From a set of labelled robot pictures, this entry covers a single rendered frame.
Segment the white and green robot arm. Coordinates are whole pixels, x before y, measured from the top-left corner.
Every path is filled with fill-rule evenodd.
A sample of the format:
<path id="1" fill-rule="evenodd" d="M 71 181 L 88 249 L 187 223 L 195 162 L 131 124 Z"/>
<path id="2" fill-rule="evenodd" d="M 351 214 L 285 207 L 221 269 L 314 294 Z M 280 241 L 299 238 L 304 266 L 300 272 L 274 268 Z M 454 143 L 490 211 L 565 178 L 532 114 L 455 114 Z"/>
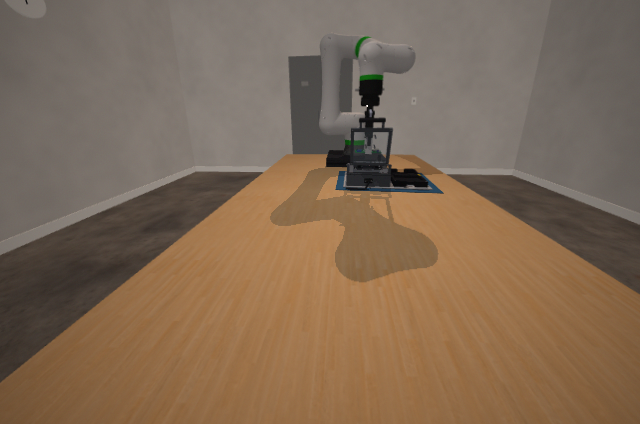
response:
<path id="1" fill-rule="evenodd" d="M 344 155 L 350 155 L 351 128 L 359 128 L 365 114 L 340 112 L 339 83 L 341 61 L 358 60 L 359 95 L 382 95 L 383 73 L 403 74 L 415 62 L 413 48 L 406 44 L 387 44 L 365 35 L 326 34 L 320 42 L 322 101 L 319 128 L 326 135 L 345 135 Z"/>

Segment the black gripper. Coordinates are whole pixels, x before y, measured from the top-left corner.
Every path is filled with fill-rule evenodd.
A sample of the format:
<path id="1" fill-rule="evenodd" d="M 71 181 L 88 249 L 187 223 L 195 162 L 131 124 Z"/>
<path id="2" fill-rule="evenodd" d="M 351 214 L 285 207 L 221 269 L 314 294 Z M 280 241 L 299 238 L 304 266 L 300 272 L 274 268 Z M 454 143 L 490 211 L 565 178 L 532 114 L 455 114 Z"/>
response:
<path id="1" fill-rule="evenodd" d="M 374 118 L 375 111 L 372 112 L 373 106 L 379 106 L 379 102 L 379 96 L 366 96 L 361 98 L 361 106 L 367 106 L 367 111 L 365 111 L 365 118 Z M 365 123 L 365 128 L 373 128 L 373 123 Z"/>

